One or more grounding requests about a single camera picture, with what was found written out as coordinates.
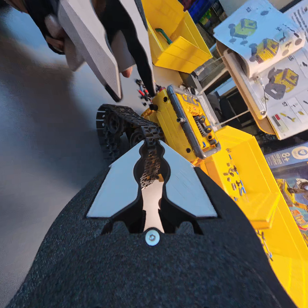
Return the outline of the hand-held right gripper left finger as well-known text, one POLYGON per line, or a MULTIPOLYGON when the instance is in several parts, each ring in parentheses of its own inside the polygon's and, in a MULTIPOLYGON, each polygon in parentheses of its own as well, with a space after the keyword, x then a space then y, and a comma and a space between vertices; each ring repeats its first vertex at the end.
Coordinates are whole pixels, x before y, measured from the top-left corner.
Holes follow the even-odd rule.
POLYGON ((141 158, 139 142, 110 165, 110 169, 98 190, 87 218, 114 218, 137 199, 139 184, 134 176, 134 167, 141 158))

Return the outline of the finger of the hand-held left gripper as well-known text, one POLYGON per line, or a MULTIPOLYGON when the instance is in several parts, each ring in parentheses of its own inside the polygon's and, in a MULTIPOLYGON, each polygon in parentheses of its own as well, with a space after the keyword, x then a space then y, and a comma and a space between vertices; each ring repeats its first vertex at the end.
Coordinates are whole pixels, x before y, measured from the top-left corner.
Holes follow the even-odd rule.
POLYGON ((156 95, 148 26, 141 1, 120 0, 124 9, 124 37, 138 73, 151 97, 156 95))
POLYGON ((61 0, 60 25, 80 52, 95 76, 115 102, 122 99, 117 61, 107 41, 104 26, 89 0, 61 0))

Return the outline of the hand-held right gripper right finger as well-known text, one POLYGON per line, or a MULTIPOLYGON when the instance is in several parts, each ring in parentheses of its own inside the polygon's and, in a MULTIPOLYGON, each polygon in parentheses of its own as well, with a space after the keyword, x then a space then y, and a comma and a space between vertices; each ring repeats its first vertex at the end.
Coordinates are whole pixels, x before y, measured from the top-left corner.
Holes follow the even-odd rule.
POLYGON ((167 201, 193 218, 217 218, 218 214, 210 201, 194 165, 163 141, 162 163, 164 170, 164 192, 167 201))

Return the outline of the pile of small building pieces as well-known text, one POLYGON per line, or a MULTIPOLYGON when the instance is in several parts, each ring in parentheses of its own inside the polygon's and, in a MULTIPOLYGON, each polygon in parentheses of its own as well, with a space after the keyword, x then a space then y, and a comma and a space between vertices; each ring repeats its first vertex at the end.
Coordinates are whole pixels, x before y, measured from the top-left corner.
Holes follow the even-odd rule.
MULTIPOLYGON (((144 99, 145 102, 143 102, 142 104, 144 106, 146 106, 147 104, 150 105, 152 104, 152 97, 150 96, 147 88, 144 86, 144 83, 142 82, 142 80, 140 79, 134 79, 134 82, 138 85, 138 92, 140 94, 139 98, 140 99, 144 99)), ((155 87, 156 87, 156 92, 159 93, 162 90, 165 90, 165 87, 160 86, 159 84, 155 83, 155 87)))

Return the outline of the yellow toy robot vehicle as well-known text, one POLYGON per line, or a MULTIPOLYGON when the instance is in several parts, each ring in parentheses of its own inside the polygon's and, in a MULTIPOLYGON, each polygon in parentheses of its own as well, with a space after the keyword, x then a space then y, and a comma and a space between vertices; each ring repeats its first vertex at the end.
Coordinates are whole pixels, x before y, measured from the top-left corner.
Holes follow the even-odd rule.
POLYGON ((208 174, 205 160, 221 150, 201 98, 173 85, 157 93, 141 114, 163 130, 164 142, 208 174))

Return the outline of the grey desk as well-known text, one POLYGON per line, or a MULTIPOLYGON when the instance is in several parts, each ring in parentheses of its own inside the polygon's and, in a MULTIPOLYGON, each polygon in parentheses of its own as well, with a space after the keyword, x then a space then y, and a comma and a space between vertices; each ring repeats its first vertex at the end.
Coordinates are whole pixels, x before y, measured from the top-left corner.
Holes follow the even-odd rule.
POLYGON ((65 204, 104 166, 94 129, 102 87, 80 83, 31 18, 1 9, 1 307, 65 204))

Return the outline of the person's left hand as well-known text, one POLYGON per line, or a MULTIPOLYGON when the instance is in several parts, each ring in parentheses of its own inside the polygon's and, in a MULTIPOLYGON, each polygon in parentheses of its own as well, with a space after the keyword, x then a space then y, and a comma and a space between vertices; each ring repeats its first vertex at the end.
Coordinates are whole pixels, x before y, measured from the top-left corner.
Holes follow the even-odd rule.
MULTIPOLYGON (((62 40, 54 39, 50 36, 45 36, 46 42, 52 46, 57 52, 63 53, 64 52, 64 42, 62 40)), ((132 74, 133 67, 129 67, 126 70, 122 71, 122 75, 126 78, 129 78, 132 74)))

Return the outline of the green bent tool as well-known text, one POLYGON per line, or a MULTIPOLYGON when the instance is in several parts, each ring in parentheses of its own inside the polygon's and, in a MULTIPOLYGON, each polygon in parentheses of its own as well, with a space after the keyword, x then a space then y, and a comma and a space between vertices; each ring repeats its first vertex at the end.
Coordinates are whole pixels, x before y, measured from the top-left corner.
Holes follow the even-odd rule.
POLYGON ((165 31, 162 28, 155 28, 155 31, 157 33, 160 33, 169 45, 172 44, 172 40, 167 36, 167 34, 165 33, 165 31))

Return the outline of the cluster of blue grey pieces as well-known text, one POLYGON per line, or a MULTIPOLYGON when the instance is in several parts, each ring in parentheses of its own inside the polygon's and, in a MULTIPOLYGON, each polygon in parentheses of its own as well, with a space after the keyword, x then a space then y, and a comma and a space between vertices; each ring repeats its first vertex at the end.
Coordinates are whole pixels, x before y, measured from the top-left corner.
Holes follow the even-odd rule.
POLYGON ((247 192, 236 166, 235 159, 232 156, 232 150, 226 148, 225 151, 227 154, 225 163, 227 169, 223 171, 223 180, 230 197, 238 204, 243 200, 243 197, 246 197, 247 192))

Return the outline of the background coloured bins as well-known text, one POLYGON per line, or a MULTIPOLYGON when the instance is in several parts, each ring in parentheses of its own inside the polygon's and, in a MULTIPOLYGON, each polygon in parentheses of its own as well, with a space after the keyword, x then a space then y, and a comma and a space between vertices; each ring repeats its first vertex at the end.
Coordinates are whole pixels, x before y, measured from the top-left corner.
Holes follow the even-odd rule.
POLYGON ((213 6, 216 0, 195 0, 188 12, 195 24, 198 24, 204 14, 213 6))

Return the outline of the toy robot kit box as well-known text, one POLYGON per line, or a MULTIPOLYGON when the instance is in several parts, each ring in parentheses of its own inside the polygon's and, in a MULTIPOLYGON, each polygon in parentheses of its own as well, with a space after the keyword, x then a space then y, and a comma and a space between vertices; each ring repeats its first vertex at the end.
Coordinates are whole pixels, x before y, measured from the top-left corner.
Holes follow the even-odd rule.
POLYGON ((265 159, 307 244, 308 143, 265 154, 265 159))

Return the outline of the open instruction booklet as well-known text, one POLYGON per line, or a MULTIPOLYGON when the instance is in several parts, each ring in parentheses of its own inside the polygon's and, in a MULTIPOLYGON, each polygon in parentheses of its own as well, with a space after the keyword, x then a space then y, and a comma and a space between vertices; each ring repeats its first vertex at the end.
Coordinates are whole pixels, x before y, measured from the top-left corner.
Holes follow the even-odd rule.
POLYGON ((279 140, 307 130, 307 1, 285 13, 246 1, 214 28, 233 50, 279 140))

